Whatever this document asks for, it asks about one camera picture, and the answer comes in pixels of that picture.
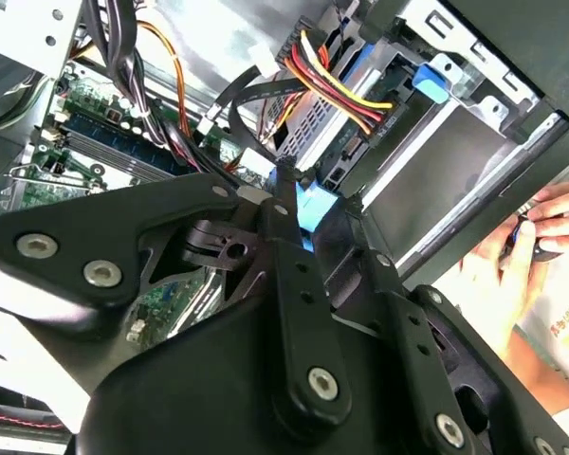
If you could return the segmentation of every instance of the black plastic part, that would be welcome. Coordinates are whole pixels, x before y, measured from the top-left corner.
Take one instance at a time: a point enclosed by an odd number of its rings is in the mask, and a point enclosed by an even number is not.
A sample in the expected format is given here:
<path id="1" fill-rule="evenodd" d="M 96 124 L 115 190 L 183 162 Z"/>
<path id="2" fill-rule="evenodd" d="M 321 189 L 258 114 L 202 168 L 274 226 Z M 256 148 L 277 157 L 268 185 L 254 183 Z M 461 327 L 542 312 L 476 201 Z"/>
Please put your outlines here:
<path id="1" fill-rule="evenodd" d="M 569 0 L 449 4 L 569 117 Z"/>
<path id="2" fill-rule="evenodd" d="M 223 197 L 213 187 L 226 191 L 228 185 L 212 174 L 193 174 L 1 216 L 0 271 L 21 282 L 28 304 L 12 299 L 0 307 L 68 333 L 105 335 L 153 286 L 157 259 L 177 232 L 197 220 L 229 218 L 236 209 L 234 193 Z M 57 242 L 54 256 L 39 260 L 18 252 L 17 240 L 35 232 Z M 143 250 L 150 252 L 146 264 L 139 257 Z M 89 284 L 83 268 L 95 260 L 116 264 L 121 282 L 111 288 Z"/>
<path id="3" fill-rule="evenodd" d="M 377 0 L 367 11 L 358 31 L 360 38 L 376 44 L 390 27 L 395 25 L 396 14 L 407 3 L 405 0 Z"/>

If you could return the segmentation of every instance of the black mounting arm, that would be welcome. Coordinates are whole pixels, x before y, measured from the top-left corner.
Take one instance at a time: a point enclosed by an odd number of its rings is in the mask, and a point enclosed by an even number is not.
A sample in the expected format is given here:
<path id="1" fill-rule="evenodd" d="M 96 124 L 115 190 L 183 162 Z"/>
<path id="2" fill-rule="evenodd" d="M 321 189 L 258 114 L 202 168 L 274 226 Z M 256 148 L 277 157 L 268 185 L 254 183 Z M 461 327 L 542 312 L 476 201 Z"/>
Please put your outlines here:
<path id="1" fill-rule="evenodd" d="M 444 296 L 406 292 L 354 200 L 304 250 L 277 171 L 276 197 L 197 174 L 0 218 L 0 308 L 80 343 L 112 336 L 139 293 L 226 270 L 227 308 L 111 372 L 71 453 L 569 448 Z"/>

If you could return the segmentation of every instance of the metal screw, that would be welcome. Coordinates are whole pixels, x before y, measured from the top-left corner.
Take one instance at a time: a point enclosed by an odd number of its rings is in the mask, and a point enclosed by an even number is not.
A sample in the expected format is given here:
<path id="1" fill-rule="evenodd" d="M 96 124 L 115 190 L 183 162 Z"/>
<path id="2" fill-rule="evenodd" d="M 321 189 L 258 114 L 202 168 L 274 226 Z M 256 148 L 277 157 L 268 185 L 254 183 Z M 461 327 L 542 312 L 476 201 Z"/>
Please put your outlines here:
<path id="1" fill-rule="evenodd" d="M 283 206 L 276 204 L 274 206 L 274 209 L 276 209 L 276 211 L 278 211 L 281 215 L 288 215 L 288 210 L 285 209 Z"/>
<path id="2" fill-rule="evenodd" d="M 438 294 L 436 291 L 430 290 L 430 291 L 428 291 L 428 295 L 430 296 L 430 298 L 432 300 L 434 300 L 434 303 L 437 303 L 440 305 L 443 302 L 443 298 L 440 297 L 440 294 Z"/>
<path id="3" fill-rule="evenodd" d="M 98 260 L 84 266 L 84 278 L 97 287 L 114 287 L 122 281 L 122 271 L 114 263 Z"/>
<path id="4" fill-rule="evenodd" d="M 438 431 L 447 440 L 449 444 L 455 448 L 464 446 L 464 433 L 459 425 L 451 419 L 447 414 L 438 414 L 436 416 L 436 426 Z"/>
<path id="5" fill-rule="evenodd" d="M 378 260 L 379 263 L 382 264 L 384 267 L 389 267 L 389 266 L 390 266 L 390 261 L 388 261 L 388 258 L 386 258 L 383 254 L 378 254 L 378 255 L 377 255 L 377 260 Z"/>
<path id="6" fill-rule="evenodd" d="M 324 368 L 315 367 L 310 370 L 307 380 L 316 395 L 324 401 L 333 401 L 338 397 L 338 381 Z"/>
<path id="7" fill-rule="evenodd" d="M 212 187 L 212 192 L 214 192 L 215 194 L 217 194 L 218 196 L 221 196 L 221 197 L 228 197 L 229 196 L 228 190 L 221 188 L 221 187 L 218 187 L 216 185 L 214 187 Z"/>
<path id="8" fill-rule="evenodd" d="M 54 256 L 59 246 L 44 234 L 27 234 L 17 240 L 17 249 L 26 258 L 47 259 Z"/>
<path id="9" fill-rule="evenodd" d="M 541 437 L 538 436 L 533 440 L 533 442 L 540 451 L 541 455 L 556 455 L 554 448 L 546 443 Z"/>

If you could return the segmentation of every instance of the red wire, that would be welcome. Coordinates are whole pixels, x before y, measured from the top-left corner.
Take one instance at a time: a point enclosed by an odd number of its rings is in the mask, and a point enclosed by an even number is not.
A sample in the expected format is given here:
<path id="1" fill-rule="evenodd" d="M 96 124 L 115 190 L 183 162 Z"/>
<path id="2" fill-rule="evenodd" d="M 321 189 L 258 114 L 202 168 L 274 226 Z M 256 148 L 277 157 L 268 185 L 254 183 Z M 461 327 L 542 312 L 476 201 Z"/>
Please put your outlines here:
<path id="1" fill-rule="evenodd" d="M 13 419 L 12 417 L 7 417 L 6 415 L 0 415 L 0 420 L 5 422 L 11 422 L 12 424 L 23 425 L 24 427 L 33 428 L 63 428 L 64 424 L 35 424 L 33 422 L 27 422 L 25 420 Z"/>
<path id="2" fill-rule="evenodd" d="M 366 109 L 364 107 L 357 106 L 357 105 L 353 104 L 348 99 L 343 97 L 341 95 L 341 93 L 338 92 L 329 83 L 323 81 L 322 79 L 317 78 L 316 75 L 312 74 L 311 71 L 307 68 L 307 66 L 305 66 L 303 64 L 303 62 L 301 62 L 299 51 L 297 49 L 297 45 L 293 46 L 292 56 L 293 56 L 293 63 L 300 69 L 300 71 L 307 78 L 309 78 L 314 84 L 318 85 L 321 89 L 323 89 L 325 92 L 329 93 L 332 97 L 335 97 L 335 99 L 337 101 L 344 103 L 347 107 L 354 110 L 355 112 L 360 112 L 361 114 L 363 114 L 367 117 L 370 117 L 375 121 L 381 121 L 381 116 L 378 113 L 373 112 L 373 111 Z"/>

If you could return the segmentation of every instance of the hole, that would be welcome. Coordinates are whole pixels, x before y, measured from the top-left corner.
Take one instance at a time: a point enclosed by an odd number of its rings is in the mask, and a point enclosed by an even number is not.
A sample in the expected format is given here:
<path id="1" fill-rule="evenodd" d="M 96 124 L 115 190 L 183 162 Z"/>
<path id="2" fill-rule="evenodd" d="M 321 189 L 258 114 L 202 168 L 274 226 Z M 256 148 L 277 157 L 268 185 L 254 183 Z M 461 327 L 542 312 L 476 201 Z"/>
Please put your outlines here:
<path id="1" fill-rule="evenodd" d="M 95 269 L 95 276 L 107 280 L 112 278 L 112 271 L 107 267 L 99 267 Z"/>
<path id="2" fill-rule="evenodd" d="M 428 350 L 428 348 L 426 346 L 424 346 L 423 344 L 418 344 L 417 345 L 417 349 L 419 350 L 419 352 L 423 355 L 430 355 L 430 351 Z"/>
<path id="3" fill-rule="evenodd" d="M 455 391 L 455 398 L 462 410 L 466 425 L 474 434 L 480 434 L 488 428 L 486 406 L 478 393 L 469 386 L 462 386 Z"/>
<path id="4" fill-rule="evenodd" d="M 303 291 L 301 293 L 302 296 L 302 300 L 307 303 L 308 305 L 311 305 L 312 303 L 314 303 L 314 298 L 312 297 L 312 294 L 310 294 L 309 292 L 305 292 Z"/>
<path id="5" fill-rule="evenodd" d="M 41 242 L 40 240 L 32 240 L 31 242 L 28 243 L 28 247 L 29 249 L 31 249 L 32 251 L 47 251 L 48 250 L 48 246 L 46 245 L 45 242 Z"/>
<path id="6" fill-rule="evenodd" d="M 319 387 L 323 390 L 323 391 L 329 391 L 331 389 L 331 386 L 329 385 L 329 381 L 326 380 L 326 378 L 319 376 L 316 378 L 316 383 L 319 385 Z"/>
<path id="7" fill-rule="evenodd" d="M 247 247 L 243 244 L 234 244 L 228 247 L 226 254 L 230 259 L 240 259 L 247 254 Z"/>

